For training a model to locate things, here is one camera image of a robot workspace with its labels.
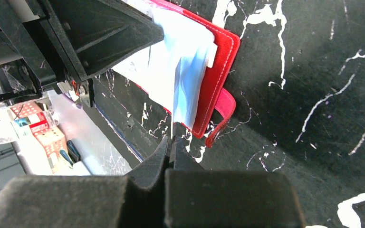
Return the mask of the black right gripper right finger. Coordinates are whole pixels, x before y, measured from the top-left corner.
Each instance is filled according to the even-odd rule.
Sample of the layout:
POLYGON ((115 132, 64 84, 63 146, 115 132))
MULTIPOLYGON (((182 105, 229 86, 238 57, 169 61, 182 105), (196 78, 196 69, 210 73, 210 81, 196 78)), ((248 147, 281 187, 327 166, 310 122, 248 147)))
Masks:
POLYGON ((165 171, 168 228, 303 228, 289 179, 278 172, 205 170, 173 138, 165 171))

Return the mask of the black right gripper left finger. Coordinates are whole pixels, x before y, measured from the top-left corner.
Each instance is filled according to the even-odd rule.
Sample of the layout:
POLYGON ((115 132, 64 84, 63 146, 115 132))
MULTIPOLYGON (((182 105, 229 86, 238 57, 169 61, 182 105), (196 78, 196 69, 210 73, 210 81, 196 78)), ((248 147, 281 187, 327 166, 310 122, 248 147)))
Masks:
POLYGON ((170 139, 123 176, 13 178, 0 192, 0 228, 162 228, 170 139))

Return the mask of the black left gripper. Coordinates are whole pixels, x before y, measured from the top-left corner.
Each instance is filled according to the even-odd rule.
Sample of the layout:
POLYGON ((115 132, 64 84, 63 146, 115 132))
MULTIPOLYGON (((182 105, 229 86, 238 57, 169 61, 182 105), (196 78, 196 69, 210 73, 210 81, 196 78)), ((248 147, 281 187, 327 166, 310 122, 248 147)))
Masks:
POLYGON ((84 73, 51 0, 0 0, 0 104, 78 90, 84 73))

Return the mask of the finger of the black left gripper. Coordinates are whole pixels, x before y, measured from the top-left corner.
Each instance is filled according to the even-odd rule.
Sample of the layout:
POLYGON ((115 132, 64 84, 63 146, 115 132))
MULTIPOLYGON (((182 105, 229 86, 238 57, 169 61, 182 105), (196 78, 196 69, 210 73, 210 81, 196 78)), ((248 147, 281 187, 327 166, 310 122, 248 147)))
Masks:
POLYGON ((72 80, 102 74, 161 41, 163 30, 122 0, 41 0, 41 22, 72 80))

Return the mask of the red leather card holder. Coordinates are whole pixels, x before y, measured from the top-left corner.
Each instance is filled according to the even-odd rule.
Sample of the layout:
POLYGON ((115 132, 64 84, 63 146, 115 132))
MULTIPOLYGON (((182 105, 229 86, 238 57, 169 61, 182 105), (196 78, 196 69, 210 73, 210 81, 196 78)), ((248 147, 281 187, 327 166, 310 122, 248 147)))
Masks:
POLYGON ((160 26, 161 41, 113 66, 212 147, 232 117, 236 101, 223 87, 240 39, 208 20, 165 0, 128 4, 160 26))

